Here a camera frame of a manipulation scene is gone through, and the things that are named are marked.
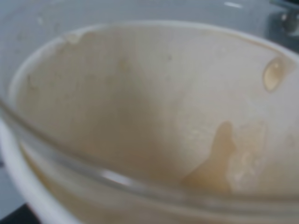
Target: glass rim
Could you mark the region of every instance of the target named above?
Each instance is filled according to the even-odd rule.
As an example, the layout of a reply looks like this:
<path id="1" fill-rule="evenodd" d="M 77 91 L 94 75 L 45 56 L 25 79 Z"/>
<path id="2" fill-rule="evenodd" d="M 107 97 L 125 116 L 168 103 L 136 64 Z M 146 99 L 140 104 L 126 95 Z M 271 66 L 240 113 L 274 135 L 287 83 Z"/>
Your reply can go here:
<path id="1" fill-rule="evenodd" d="M 1 20 L 0 25 L 8 22 L 7 18 L 11 18 L 14 14 L 19 13 L 20 10 L 23 11 L 29 8 L 31 4 L 37 4 L 37 2 L 33 1 L 19 6 L 17 10 Z M 168 186 L 150 180 L 138 179 L 109 168 L 109 166 L 95 161 L 92 157 L 72 152 L 69 147 L 62 145 L 27 122 L 26 119 L 14 111 L 2 98 L 0 98 L 0 113 L 2 115 L 1 119 L 12 128 L 15 134 L 29 137 L 46 146 L 39 149 L 34 147 L 35 151 L 42 153 L 42 155 L 63 167 L 69 168 L 116 190 L 132 193 L 154 200 L 155 202 L 181 206 L 194 213 L 204 211 L 208 214 L 222 214 L 223 217 L 231 214 L 236 217 L 251 215 L 260 218 L 299 218 L 299 195 L 219 195 L 200 190 L 190 191 L 183 187 Z M 118 175 L 127 181 L 116 182 L 107 173 Z"/>

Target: dark surface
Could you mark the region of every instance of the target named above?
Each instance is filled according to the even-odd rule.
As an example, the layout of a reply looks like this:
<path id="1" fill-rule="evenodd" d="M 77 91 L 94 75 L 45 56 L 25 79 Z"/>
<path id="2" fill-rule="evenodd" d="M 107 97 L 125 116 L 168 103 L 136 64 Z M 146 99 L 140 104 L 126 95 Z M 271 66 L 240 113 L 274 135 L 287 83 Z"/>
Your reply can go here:
<path id="1" fill-rule="evenodd" d="M 285 0 L 288 1 L 290 3 L 294 3 L 294 4 L 299 4 L 299 0 Z"/>
<path id="2" fill-rule="evenodd" d="M 299 53 L 299 36 L 288 35 L 282 25 L 283 13 L 271 14 L 268 19 L 268 27 L 265 36 L 279 45 Z"/>
<path id="3" fill-rule="evenodd" d="M 23 205 L 6 218 L 0 224 L 41 224 L 28 206 Z"/>

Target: brown residue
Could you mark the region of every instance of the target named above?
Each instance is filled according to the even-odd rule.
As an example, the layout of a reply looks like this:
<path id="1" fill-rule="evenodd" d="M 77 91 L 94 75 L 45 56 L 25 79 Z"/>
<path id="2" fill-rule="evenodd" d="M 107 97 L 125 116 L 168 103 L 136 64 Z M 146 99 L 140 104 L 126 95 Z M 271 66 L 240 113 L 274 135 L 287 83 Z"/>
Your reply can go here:
<path id="1" fill-rule="evenodd" d="M 214 137 L 210 157 L 200 164 L 182 181 L 186 187 L 211 192 L 230 193 L 226 179 L 230 156 L 236 150 L 232 140 L 233 127 L 230 122 L 222 123 Z"/>

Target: stain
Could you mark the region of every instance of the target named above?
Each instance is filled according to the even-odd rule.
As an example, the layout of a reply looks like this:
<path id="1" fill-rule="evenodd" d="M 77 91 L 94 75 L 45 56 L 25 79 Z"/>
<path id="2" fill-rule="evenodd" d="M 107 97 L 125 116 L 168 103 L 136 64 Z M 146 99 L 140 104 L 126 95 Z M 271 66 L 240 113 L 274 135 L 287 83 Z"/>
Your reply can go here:
<path id="1" fill-rule="evenodd" d="M 285 64 L 280 57 L 271 60 L 263 72 L 263 84 L 268 92 L 275 91 L 286 75 Z"/>
<path id="2" fill-rule="evenodd" d="M 222 123 L 216 132 L 209 158 L 185 177 L 181 184 L 193 189 L 230 193 L 231 187 L 226 173 L 229 159 L 235 151 L 233 127 L 227 121 Z"/>

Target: liquid droplet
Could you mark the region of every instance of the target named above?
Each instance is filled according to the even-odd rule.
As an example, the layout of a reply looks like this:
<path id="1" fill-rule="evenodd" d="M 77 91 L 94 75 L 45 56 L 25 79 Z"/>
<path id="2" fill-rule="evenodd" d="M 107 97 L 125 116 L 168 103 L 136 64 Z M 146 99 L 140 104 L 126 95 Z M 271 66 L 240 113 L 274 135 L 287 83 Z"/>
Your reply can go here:
<path id="1" fill-rule="evenodd" d="M 285 65 L 281 58 L 274 58 L 266 66 L 263 73 L 263 83 L 267 91 L 277 89 L 285 77 Z"/>
<path id="2" fill-rule="evenodd" d="M 210 192 L 230 193 L 227 181 L 229 159 L 236 146 L 232 140 L 233 127 L 230 122 L 222 123 L 214 137 L 210 157 L 182 180 L 182 185 Z"/>

